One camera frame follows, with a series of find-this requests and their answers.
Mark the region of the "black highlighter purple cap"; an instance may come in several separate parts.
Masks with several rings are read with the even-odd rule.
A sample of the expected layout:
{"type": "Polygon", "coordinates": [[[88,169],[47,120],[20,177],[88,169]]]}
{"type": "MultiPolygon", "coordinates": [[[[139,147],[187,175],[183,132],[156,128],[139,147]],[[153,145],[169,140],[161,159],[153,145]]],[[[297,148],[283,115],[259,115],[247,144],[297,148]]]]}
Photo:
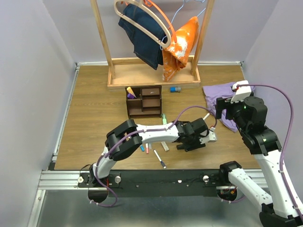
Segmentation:
{"type": "Polygon", "coordinates": [[[128,93],[127,98],[128,99],[135,99],[136,97],[134,95],[132,95],[131,93],[128,93]]]}

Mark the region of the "white marker black blue cap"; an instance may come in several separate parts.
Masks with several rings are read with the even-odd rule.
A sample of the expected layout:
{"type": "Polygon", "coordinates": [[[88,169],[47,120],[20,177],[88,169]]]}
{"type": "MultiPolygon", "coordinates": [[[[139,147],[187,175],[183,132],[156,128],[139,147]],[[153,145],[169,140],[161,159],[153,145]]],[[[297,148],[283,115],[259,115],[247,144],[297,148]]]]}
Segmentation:
{"type": "Polygon", "coordinates": [[[156,155],[157,159],[159,160],[161,166],[162,166],[164,169],[166,169],[167,167],[166,167],[165,163],[162,161],[162,159],[161,159],[161,157],[159,156],[158,152],[157,152],[155,149],[153,150],[153,152],[154,152],[154,154],[156,155]]]}

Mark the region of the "brown wooden desk organizer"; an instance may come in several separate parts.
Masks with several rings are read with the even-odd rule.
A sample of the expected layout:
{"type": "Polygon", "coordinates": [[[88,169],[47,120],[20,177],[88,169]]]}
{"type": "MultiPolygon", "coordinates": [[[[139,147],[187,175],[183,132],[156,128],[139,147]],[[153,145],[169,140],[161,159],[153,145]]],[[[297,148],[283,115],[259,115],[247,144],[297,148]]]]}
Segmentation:
{"type": "Polygon", "coordinates": [[[127,98],[126,109],[129,119],[156,118],[162,116],[162,86],[132,86],[136,98],[127,98]]]}

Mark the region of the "pink highlighter orange cap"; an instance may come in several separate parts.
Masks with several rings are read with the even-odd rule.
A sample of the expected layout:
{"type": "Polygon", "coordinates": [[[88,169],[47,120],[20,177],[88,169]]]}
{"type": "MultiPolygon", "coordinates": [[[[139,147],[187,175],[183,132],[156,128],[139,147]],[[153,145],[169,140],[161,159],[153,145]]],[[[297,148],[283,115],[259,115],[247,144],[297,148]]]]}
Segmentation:
{"type": "Polygon", "coordinates": [[[136,95],[135,95],[135,93],[134,93],[134,91],[132,90],[131,87],[127,87],[126,90],[127,90],[128,94],[131,94],[133,97],[136,98],[136,95]]]}

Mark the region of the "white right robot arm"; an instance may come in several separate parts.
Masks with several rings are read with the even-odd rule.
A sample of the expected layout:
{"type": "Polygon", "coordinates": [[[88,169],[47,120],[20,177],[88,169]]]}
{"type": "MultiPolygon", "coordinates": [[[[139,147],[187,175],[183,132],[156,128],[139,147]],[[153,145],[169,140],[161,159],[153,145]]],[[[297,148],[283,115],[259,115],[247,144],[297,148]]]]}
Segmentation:
{"type": "Polygon", "coordinates": [[[220,97],[215,108],[217,119],[226,110],[227,119],[236,123],[243,143],[262,170],[269,192],[251,180],[236,161],[220,165],[218,181],[223,185],[234,184],[256,206],[262,226],[302,226],[303,204],[292,184],[287,182],[289,175],[281,160],[280,141],[276,133],[265,125],[267,107],[264,101],[254,96],[237,102],[220,97]]]}

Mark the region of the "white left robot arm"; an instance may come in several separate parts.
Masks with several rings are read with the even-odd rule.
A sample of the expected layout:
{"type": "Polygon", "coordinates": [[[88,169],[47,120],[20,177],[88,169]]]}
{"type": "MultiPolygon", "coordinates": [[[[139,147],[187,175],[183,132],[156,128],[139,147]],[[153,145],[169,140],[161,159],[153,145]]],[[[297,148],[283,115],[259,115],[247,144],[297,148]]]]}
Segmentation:
{"type": "Polygon", "coordinates": [[[142,144],[175,142],[179,143],[177,149],[188,152],[205,147],[214,138],[202,118],[151,126],[127,120],[107,134],[101,157],[89,169],[89,182],[95,187],[101,186],[116,162],[129,158],[142,144]]]}

